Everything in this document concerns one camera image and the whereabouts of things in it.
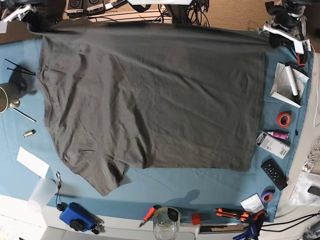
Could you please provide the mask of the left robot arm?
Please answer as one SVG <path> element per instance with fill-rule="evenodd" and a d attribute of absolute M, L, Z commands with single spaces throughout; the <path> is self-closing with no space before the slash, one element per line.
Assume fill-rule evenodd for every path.
<path fill-rule="evenodd" d="M 306 40 L 306 22 L 304 15 L 307 3 L 302 0 L 279 0 L 265 3 L 271 19 L 263 26 L 269 32 L 273 47 L 294 44 Z"/>

